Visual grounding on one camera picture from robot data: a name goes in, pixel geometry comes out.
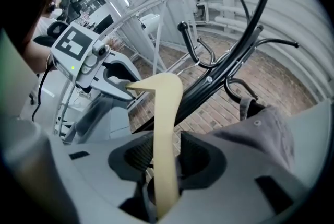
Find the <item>black hose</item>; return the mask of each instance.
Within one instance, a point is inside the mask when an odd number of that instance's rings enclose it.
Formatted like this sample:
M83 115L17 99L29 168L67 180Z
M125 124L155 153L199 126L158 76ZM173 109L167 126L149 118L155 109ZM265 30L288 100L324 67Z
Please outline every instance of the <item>black hose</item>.
M44 81L46 79L47 74L49 73L49 71L51 70L51 68L53 67L53 63L49 64L46 68L46 71L42 77L41 83L40 83L40 87L38 88L38 105L35 109L35 111L32 114L31 120L34 122L34 118L35 118L35 114L37 113L38 109L41 106L41 92L42 92L42 86L44 84Z
M241 2L242 6L243 6L243 8L245 10L247 24L249 24L249 22L251 21L251 18L249 16L249 11L248 11L247 5L246 5L246 3L245 3L244 0L240 0L240 2Z
M233 91L230 89L230 85L229 85L229 77L225 78L225 81L224 81L224 89L227 93L227 95L236 103L239 103L241 102L241 97L239 97L238 95L234 94Z
M265 43L285 44L285 45L293 46L296 49L298 49L299 46L300 46L297 42L292 42L292 41L282 40L282 39L276 39L276 38L266 38L266 39L259 40L257 42L256 46L260 46L260 45L265 44Z
M244 80L239 79L239 78L230 78L229 79L229 84L240 84L240 85L242 85L249 92L249 94L255 100L259 99L259 96L255 94L255 92L251 89L251 87Z
M201 38L197 39L197 42L200 43L210 54L210 64L213 64L216 61L216 55L211 47L209 47Z

